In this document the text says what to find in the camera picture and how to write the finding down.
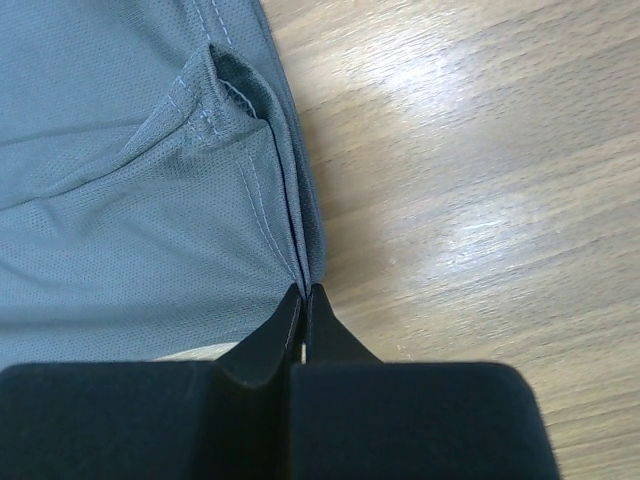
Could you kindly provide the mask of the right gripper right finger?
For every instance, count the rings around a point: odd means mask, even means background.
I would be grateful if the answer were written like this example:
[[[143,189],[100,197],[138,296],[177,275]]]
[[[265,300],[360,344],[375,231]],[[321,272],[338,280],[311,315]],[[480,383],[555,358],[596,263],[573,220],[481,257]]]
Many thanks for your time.
[[[385,363],[311,290],[291,372],[293,479],[556,479],[535,395],[493,362]]]

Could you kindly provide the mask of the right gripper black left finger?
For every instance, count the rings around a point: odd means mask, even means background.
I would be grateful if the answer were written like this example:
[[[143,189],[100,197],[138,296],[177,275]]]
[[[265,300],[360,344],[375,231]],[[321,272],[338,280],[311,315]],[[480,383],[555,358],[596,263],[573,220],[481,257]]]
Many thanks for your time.
[[[276,479],[303,301],[213,361],[35,363],[1,374],[5,479]]]

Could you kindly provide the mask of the dark grey t-shirt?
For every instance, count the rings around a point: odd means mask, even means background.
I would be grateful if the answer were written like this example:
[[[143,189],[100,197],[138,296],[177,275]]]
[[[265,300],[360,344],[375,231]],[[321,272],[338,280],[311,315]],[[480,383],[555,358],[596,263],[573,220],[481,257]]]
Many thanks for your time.
[[[257,1],[1,5],[1,363],[244,339],[326,246]]]

